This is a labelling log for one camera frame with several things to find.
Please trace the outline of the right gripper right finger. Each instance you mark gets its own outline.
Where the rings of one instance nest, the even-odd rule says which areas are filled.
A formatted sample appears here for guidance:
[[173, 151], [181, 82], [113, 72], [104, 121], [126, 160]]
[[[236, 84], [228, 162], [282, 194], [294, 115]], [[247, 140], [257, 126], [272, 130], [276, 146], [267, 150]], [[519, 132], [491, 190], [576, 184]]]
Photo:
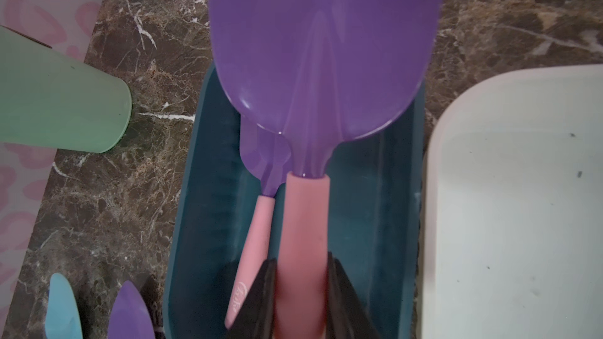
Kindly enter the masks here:
[[326, 338], [379, 338], [342, 263], [332, 252], [328, 253], [327, 301]]

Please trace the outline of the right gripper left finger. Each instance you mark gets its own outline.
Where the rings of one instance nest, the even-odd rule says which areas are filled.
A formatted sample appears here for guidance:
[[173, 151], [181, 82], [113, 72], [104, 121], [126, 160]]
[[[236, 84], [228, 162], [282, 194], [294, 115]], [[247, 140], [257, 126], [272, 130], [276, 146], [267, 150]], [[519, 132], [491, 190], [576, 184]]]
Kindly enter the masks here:
[[276, 266], [276, 258], [262, 263], [237, 318], [225, 334], [226, 338], [273, 338]]

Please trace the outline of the purple square shovel pink handle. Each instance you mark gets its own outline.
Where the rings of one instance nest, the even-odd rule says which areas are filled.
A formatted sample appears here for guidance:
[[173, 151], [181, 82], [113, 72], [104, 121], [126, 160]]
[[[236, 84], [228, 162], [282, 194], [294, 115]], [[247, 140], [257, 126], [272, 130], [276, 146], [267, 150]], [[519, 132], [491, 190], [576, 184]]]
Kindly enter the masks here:
[[262, 263], [269, 252], [275, 196], [291, 172], [291, 148], [278, 134], [258, 126], [246, 117], [240, 118], [240, 157], [247, 170], [260, 180], [261, 193], [243, 246], [237, 268], [225, 327], [235, 322]]

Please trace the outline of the purple pointed shovel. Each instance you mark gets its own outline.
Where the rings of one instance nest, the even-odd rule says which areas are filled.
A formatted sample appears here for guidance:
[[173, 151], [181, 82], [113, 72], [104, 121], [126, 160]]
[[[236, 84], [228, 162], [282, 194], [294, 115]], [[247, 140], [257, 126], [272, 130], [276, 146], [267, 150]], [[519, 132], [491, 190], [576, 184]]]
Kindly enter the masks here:
[[291, 147], [276, 265], [274, 334], [326, 326], [326, 168], [339, 144], [378, 133], [415, 98], [441, 0], [209, 0], [218, 77], [232, 106]]

